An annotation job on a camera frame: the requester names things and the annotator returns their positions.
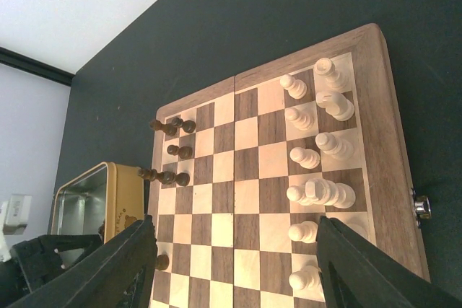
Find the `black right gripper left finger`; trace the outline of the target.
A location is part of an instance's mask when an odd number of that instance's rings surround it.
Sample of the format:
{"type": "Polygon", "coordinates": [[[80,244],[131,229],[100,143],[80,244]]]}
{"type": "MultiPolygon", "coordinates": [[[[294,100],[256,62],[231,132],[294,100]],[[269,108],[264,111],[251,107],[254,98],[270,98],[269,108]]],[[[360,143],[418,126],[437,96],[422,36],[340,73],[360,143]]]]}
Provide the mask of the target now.
{"type": "Polygon", "coordinates": [[[2,307],[148,307],[157,245],[147,215],[76,265],[82,250],[60,254],[69,268],[24,297],[2,297],[2,307]]]}

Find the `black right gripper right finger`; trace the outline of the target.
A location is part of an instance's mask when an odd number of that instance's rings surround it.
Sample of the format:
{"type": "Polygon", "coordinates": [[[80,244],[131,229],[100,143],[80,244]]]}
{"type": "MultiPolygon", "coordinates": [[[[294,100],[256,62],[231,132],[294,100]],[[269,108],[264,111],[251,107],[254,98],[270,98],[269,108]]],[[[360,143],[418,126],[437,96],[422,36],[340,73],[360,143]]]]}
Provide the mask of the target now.
{"type": "Polygon", "coordinates": [[[336,218],[320,218],[316,242],[327,307],[461,306],[336,218]]]}

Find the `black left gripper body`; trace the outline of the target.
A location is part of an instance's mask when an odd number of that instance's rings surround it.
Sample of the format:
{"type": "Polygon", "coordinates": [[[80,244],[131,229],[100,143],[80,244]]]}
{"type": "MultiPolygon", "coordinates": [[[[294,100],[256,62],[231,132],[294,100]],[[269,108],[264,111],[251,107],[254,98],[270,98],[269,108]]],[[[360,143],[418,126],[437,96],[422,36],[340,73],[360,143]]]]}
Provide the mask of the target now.
{"type": "Polygon", "coordinates": [[[39,236],[20,242],[11,250],[11,258],[1,262],[1,296],[24,297],[63,274],[62,252],[82,250],[72,263],[76,265],[103,245],[98,234],[39,236]]]}

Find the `dark bishop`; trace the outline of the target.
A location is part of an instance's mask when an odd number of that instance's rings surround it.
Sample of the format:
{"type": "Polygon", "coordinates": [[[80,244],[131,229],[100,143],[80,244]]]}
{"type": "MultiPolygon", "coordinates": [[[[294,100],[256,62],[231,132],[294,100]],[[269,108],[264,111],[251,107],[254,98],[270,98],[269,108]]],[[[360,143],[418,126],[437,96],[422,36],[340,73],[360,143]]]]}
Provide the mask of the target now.
{"type": "Polygon", "coordinates": [[[155,269],[159,271],[167,270],[170,264],[170,260],[167,254],[160,254],[156,259],[155,269]]]}

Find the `dark king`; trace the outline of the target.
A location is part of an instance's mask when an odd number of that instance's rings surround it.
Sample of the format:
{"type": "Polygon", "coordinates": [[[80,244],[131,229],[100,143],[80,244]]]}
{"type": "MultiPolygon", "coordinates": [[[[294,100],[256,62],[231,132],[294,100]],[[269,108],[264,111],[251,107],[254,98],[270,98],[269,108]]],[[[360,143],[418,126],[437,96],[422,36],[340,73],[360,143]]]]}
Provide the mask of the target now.
{"type": "Polygon", "coordinates": [[[158,172],[155,169],[140,168],[138,170],[138,176],[150,182],[157,180],[162,184],[170,184],[175,181],[176,174],[171,171],[158,172]]]}

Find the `dark pawn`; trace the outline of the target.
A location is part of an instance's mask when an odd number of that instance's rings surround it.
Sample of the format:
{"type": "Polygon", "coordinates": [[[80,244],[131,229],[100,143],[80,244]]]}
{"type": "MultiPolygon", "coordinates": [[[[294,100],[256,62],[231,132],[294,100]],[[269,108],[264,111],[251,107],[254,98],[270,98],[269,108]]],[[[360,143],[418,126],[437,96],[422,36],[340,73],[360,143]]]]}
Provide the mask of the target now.
{"type": "Polygon", "coordinates": [[[190,175],[186,172],[181,172],[178,173],[175,176],[175,183],[178,184],[179,186],[187,186],[190,182],[190,175]]]}
{"type": "Polygon", "coordinates": [[[196,130],[196,123],[193,120],[183,120],[180,117],[172,119],[171,124],[176,128],[181,128],[185,133],[193,133],[196,130]]]}
{"type": "Polygon", "coordinates": [[[178,156],[180,159],[191,159],[193,157],[193,149],[190,146],[182,146],[178,150],[178,156]]]}

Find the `dark rook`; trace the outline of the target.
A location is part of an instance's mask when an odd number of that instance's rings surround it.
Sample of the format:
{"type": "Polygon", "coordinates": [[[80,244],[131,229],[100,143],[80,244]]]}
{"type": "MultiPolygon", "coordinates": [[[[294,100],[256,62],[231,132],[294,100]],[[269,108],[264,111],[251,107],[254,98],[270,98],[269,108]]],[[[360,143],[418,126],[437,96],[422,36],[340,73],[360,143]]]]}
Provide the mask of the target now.
{"type": "Polygon", "coordinates": [[[162,123],[159,120],[152,120],[149,123],[149,127],[153,131],[162,131],[165,135],[174,137],[177,134],[178,129],[171,123],[162,123]]]}

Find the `dark knight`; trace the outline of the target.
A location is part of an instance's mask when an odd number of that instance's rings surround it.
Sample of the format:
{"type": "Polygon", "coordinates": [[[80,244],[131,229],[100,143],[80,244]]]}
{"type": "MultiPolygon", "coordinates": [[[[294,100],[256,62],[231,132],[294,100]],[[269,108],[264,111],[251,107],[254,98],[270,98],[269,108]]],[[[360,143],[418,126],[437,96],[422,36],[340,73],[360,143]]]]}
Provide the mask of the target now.
{"type": "Polygon", "coordinates": [[[176,145],[169,145],[167,147],[167,153],[174,156],[181,156],[182,148],[176,145]]]}

